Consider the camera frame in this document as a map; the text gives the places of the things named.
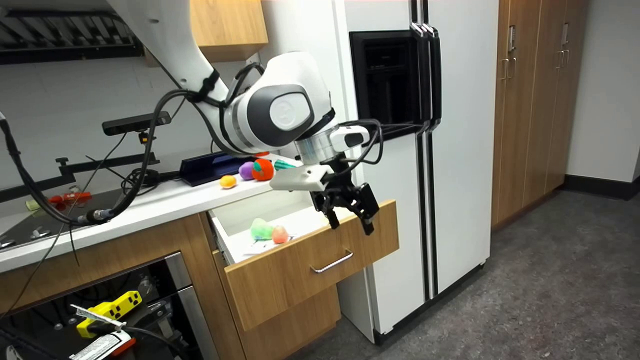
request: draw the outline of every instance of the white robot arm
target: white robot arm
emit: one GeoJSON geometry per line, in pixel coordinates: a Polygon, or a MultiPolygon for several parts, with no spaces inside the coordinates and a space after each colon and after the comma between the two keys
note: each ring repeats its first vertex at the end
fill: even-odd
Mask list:
{"type": "Polygon", "coordinates": [[[334,228],[339,222],[333,207],[347,207],[360,217],[365,232],[371,233],[378,204],[368,184],[354,186],[351,182],[353,167],[361,161],[371,163],[363,160],[368,151],[357,160],[344,155],[345,150],[368,142],[369,132],[333,118],[330,93],[311,55],[293,52],[274,57],[260,79],[247,92],[236,95],[239,76],[230,91],[193,38],[189,0],[108,3],[176,85],[191,91],[187,98],[205,118],[222,151],[247,156],[294,142],[304,166],[279,171],[271,186],[310,191],[316,209],[334,228]]]}

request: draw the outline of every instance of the open drawer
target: open drawer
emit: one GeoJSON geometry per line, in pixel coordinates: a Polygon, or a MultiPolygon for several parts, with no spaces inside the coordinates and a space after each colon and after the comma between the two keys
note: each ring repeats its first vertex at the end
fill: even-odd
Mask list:
{"type": "Polygon", "coordinates": [[[232,301],[243,329],[283,313],[296,304],[398,249],[396,202],[380,204],[375,231],[366,236],[360,219],[337,209],[332,230],[305,192],[270,191],[209,212],[227,266],[232,301]],[[252,248],[255,218],[284,226],[293,240],[259,254],[252,248]]]}

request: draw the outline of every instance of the cabinet handle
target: cabinet handle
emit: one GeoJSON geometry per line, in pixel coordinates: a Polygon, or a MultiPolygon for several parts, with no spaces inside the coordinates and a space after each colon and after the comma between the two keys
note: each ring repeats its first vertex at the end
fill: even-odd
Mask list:
{"type": "Polygon", "coordinates": [[[560,69],[562,67],[562,64],[564,62],[564,51],[558,51],[556,54],[558,54],[558,65],[556,66],[556,69],[560,69]]]}
{"type": "Polygon", "coordinates": [[[509,75],[509,66],[507,66],[507,79],[511,79],[516,76],[516,58],[511,58],[510,63],[513,63],[513,73],[509,75]]]}
{"type": "Polygon", "coordinates": [[[563,55],[563,58],[566,59],[566,61],[564,62],[563,67],[566,67],[567,65],[569,65],[569,49],[563,51],[563,53],[565,52],[566,52],[566,56],[563,55]]]}
{"type": "Polygon", "coordinates": [[[507,78],[507,76],[509,76],[509,59],[502,59],[502,60],[500,60],[500,62],[502,63],[502,69],[503,69],[504,76],[501,77],[499,80],[505,80],[507,78]]]}
{"type": "Polygon", "coordinates": [[[351,251],[349,251],[349,249],[345,249],[345,251],[347,252],[347,254],[344,257],[334,261],[333,263],[330,263],[329,265],[325,266],[322,269],[316,269],[312,265],[311,266],[311,270],[313,270],[316,274],[320,274],[322,272],[325,272],[327,269],[330,269],[330,268],[334,267],[335,265],[338,265],[339,263],[341,263],[343,261],[347,261],[349,258],[351,258],[351,256],[353,256],[353,253],[351,251]]]}

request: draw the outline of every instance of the drawer front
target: drawer front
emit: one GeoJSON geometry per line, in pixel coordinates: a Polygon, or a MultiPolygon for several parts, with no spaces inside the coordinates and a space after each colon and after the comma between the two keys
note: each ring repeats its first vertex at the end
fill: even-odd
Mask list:
{"type": "Polygon", "coordinates": [[[348,217],[225,268],[245,330],[282,313],[398,249],[396,202],[380,204],[375,231],[348,217]]]}

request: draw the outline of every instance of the tall wooden cabinet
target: tall wooden cabinet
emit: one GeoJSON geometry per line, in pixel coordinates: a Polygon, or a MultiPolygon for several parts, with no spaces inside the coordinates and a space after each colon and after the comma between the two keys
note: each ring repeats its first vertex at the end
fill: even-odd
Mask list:
{"type": "Polygon", "coordinates": [[[500,0],[492,225],[562,184],[588,0],[500,0]]]}

